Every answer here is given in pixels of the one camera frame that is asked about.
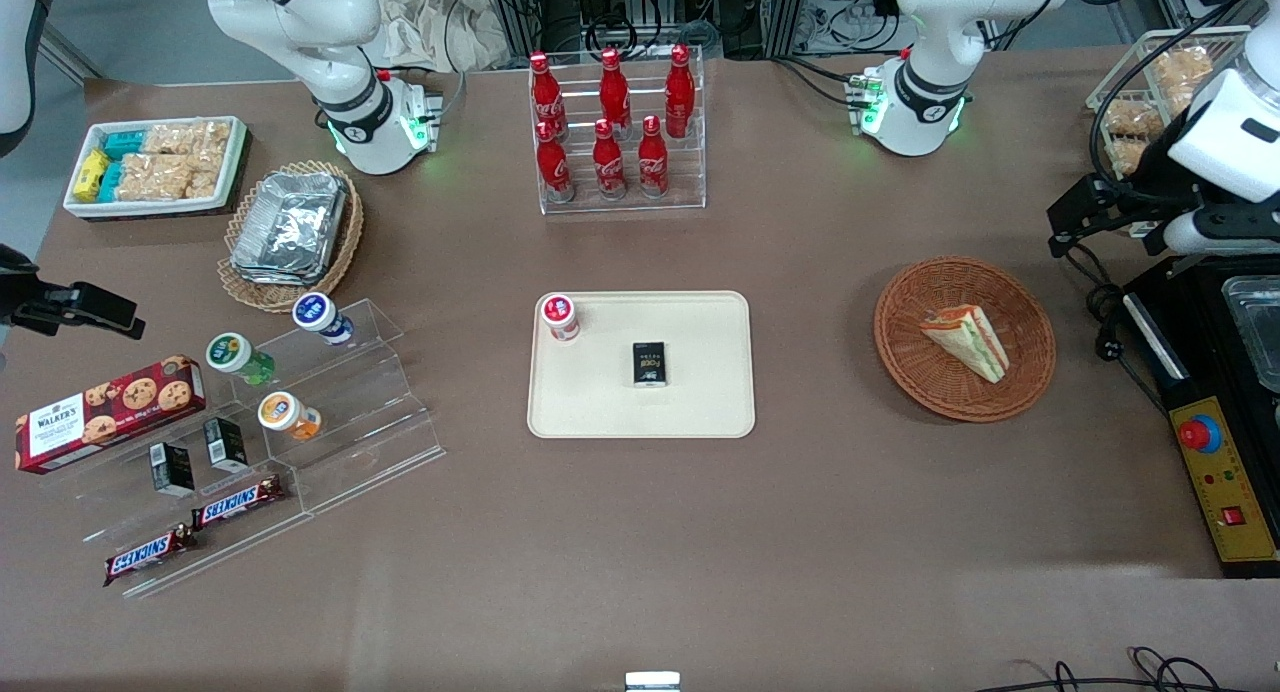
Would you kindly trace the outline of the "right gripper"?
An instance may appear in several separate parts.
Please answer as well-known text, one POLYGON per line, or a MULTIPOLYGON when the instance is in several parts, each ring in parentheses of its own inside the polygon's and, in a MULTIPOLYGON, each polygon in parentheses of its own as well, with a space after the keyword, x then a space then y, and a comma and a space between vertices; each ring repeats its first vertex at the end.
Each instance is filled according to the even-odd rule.
POLYGON ((145 335, 138 306, 92 283, 55 285, 38 278, 27 255, 1 246, 1 324, 4 326, 90 326, 127 338, 145 335))

